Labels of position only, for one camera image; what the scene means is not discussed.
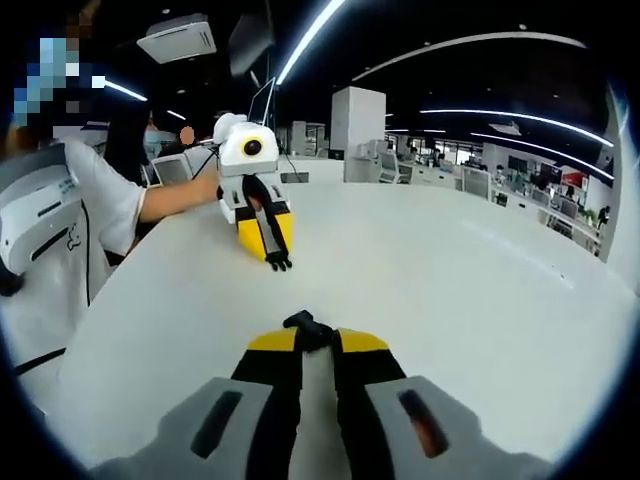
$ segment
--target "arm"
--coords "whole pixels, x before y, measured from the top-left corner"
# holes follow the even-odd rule
[[[181,185],[150,188],[140,210],[140,222],[156,222],[205,203],[215,202],[220,184],[215,169],[203,171],[197,178]]]

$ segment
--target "office desk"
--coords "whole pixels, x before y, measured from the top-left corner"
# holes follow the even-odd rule
[[[586,248],[591,252],[593,249],[600,247],[601,239],[596,230],[580,220],[568,217],[560,211],[554,210],[550,207],[543,207],[539,203],[534,202],[531,197],[525,197],[524,195],[516,193],[509,188],[492,185],[491,189],[493,190],[492,196],[494,197],[494,201],[497,193],[502,193],[508,197],[507,208],[518,210],[521,214],[524,214],[545,226],[548,223],[549,216],[553,216],[568,224],[574,233],[577,232],[579,234],[575,240],[576,243],[580,244],[583,248]]]
[[[474,410],[500,447],[550,460],[572,448],[609,398],[635,322],[635,295],[606,265],[456,191],[287,188],[287,273],[246,253],[215,205],[162,221],[115,271],[63,358],[50,418],[83,463],[151,442],[164,414],[301,309],[386,340],[407,375]],[[345,478],[346,463],[329,460],[341,441],[331,381],[318,380],[331,378],[325,360],[305,360],[292,479]]]

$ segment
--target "black hair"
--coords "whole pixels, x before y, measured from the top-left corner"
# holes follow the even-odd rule
[[[149,163],[144,133],[150,110],[140,103],[120,102],[109,123],[104,159],[127,180],[142,185],[141,165]]]

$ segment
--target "white pillar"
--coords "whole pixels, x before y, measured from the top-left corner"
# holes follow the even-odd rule
[[[291,125],[291,154],[304,155],[307,144],[307,122],[293,122]]]
[[[613,97],[615,116],[620,125],[611,140],[613,148],[613,192],[611,216],[600,256],[637,295],[640,295],[640,172],[638,152],[629,131],[629,105]]]
[[[333,95],[330,145],[344,150],[346,182],[369,181],[370,162],[357,160],[356,149],[369,140],[384,140],[386,109],[384,93],[347,87]]]

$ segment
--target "robot camera eye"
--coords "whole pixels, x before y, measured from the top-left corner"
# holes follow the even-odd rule
[[[248,155],[249,157],[253,157],[259,154],[260,151],[262,150],[262,143],[260,143],[260,140],[249,140],[247,143],[244,144],[243,150],[245,155]]]

